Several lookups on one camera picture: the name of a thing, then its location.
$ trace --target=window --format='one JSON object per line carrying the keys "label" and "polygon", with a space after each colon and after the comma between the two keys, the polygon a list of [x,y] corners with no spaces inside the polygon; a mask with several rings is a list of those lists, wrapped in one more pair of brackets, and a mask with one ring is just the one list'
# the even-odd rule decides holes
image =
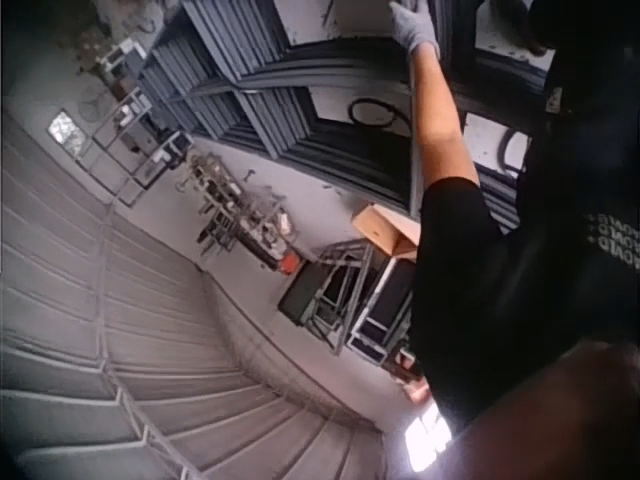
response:
{"label": "window", "polygon": [[435,402],[432,401],[427,411],[409,425],[404,439],[414,472],[422,472],[444,452],[451,440],[451,431]]}
{"label": "window", "polygon": [[87,141],[87,135],[80,130],[67,112],[62,110],[49,124],[49,133],[62,147],[76,158]]}

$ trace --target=cardboard box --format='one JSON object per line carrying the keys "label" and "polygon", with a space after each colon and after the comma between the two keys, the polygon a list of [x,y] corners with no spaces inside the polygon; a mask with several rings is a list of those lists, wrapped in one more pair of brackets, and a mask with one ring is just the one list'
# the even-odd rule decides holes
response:
{"label": "cardboard box", "polygon": [[380,205],[369,205],[352,224],[371,243],[391,257],[415,261],[420,241],[420,224]]}

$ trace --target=person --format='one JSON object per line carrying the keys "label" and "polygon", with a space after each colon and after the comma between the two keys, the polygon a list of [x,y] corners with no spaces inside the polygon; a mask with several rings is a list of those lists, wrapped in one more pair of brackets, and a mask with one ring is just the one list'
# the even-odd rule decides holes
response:
{"label": "person", "polygon": [[[512,415],[523,411],[506,413],[509,407],[503,402],[522,406],[529,398],[528,405],[535,410],[544,398],[535,385],[545,381],[532,379],[550,375],[566,380],[559,370],[548,373],[549,368],[579,371],[566,370],[562,365],[567,360],[559,359],[580,342],[590,345],[579,349],[582,353],[576,362],[583,366],[600,358],[595,352],[601,352],[602,345],[608,352],[602,358],[619,358],[621,345],[632,345],[631,356],[622,354],[627,360],[605,363],[614,370],[631,368],[637,378],[640,69],[637,50],[630,48],[634,39],[620,34],[615,22],[606,21],[602,25],[614,34],[598,31],[588,37],[585,25],[589,22],[576,18],[574,0],[534,1],[531,28],[542,44],[557,49],[545,93],[559,102],[533,135],[525,156],[516,202],[520,225],[503,235],[485,204],[464,143],[453,96],[440,68],[429,7],[426,0],[418,0],[414,11],[409,3],[391,3],[391,10],[393,36],[407,49],[414,69],[413,135],[421,148],[425,180],[411,346],[454,438],[473,437],[477,433],[472,431],[478,428],[486,432],[487,427],[477,427],[486,425],[486,416],[501,418],[497,424],[513,423],[525,430],[546,426],[549,436],[552,421],[566,417],[571,402],[565,402],[565,408],[552,402],[543,409],[548,421],[527,427],[526,419]],[[602,2],[582,4],[583,14],[606,16],[603,11],[613,11],[601,7]],[[545,17],[552,19],[552,26]],[[572,18],[582,23],[571,24]],[[583,33],[584,38],[576,37]],[[602,371],[606,370],[593,370],[593,375]],[[608,388],[606,377],[585,388]],[[618,378],[614,372],[609,377]],[[553,385],[559,391],[570,389],[570,383]],[[620,407],[627,421],[637,420],[633,408],[637,385],[622,384],[626,387],[612,388],[622,388],[625,401],[612,403],[607,411]],[[603,398],[579,388],[556,396],[571,398],[574,407],[589,401],[591,410],[585,407],[584,412],[591,413],[600,408],[598,401]],[[507,446],[508,434],[516,432],[495,430],[489,437]],[[555,444],[553,438],[547,438],[550,445]]]}

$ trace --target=gray glove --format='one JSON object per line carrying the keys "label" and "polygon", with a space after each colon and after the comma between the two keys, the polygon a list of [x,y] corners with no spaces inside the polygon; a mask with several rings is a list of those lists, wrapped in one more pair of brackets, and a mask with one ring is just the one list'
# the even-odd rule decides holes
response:
{"label": "gray glove", "polygon": [[440,58],[440,46],[436,40],[436,32],[429,13],[427,0],[399,0],[392,1],[391,20],[393,23],[393,38],[407,49],[409,53],[423,43],[430,43],[436,49]]}

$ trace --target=floor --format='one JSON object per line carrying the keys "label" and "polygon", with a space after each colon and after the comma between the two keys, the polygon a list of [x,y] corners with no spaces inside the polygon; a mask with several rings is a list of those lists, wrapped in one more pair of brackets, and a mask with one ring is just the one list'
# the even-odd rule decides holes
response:
{"label": "floor", "polygon": [[[127,18],[126,11],[118,6],[118,2],[100,0],[97,3],[105,8],[106,16],[117,27],[114,28],[114,33],[124,35],[128,30],[122,23]],[[329,3],[333,4],[333,8],[325,21],[323,15],[327,12]],[[386,0],[276,0],[276,4],[292,43],[338,35],[381,34],[389,29]],[[524,56],[528,61],[540,62],[540,66],[548,65],[550,56],[541,60],[533,59],[526,52],[510,47],[495,33],[488,8],[485,7],[487,5],[481,7],[478,20],[479,48],[493,46],[496,47],[492,48],[493,51]],[[158,15],[159,12],[155,10],[148,12],[148,17],[156,19],[156,23],[159,21]],[[154,35],[135,31],[135,36],[144,46],[148,46]],[[79,170],[66,152],[46,133],[48,122],[62,108],[87,133],[94,132],[98,123],[86,122],[80,118],[78,101],[82,92],[95,85],[97,79],[87,74],[76,75],[73,53],[59,49],[51,41],[41,42],[28,38],[20,41],[29,45],[30,62],[21,67],[20,81],[7,97],[4,108],[44,148],[51,151],[72,176],[103,201],[109,201],[109,195]],[[346,121],[346,105],[351,99],[371,94],[364,87],[362,90],[312,89],[319,115],[342,121]],[[376,95],[405,111],[409,109],[406,97],[394,98],[380,92],[376,92]],[[383,113],[371,110],[363,112],[363,115],[375,121]],[[408,134],[403,125],[396,125],[394,128],[398,133]],[[495,152],[505,130],[501,125],[469,116],[465,138],[474,160],[497,169]],[[310,251],[358,236],[350,225],[353,213],[363,205],[357,196],[230,147],[207,140],[198,140],[197,144],[203,151],[221,155],[236,178],[242,179],[250,169],[254,170],[256,173],[249,178],[249,185],[256,188],[270,187],[274,193],[286,197],[285,206],[301,232],[301,249]],[[507,162],[518,166],[525,146],[524,136],[516,138],[508,150]],[[229,254],[206,260],[200,258],[200,247],[195,238],[206,224],[207,218],[197,213],[201,205],[197,195],[189,191],[180,193],[174,188],[180,174],[180,170],[167,172],[134,208],[119,205],[118,212],[210,271],[222,288],[261,325],[265,335],[291,352],[291,358],[296,363],[320,379],[335,394],[343,396],[352,408],[374,420],[386,431],[404,425],[403,422],[413,415],[413,408],[387,374],[348,350],[339,358],[331,356],[327,350],[319,348],[319,342],[311,335],[297,329],[277,314],[274,305],[287,281],[285,277],[264,270],[240,246]]]}

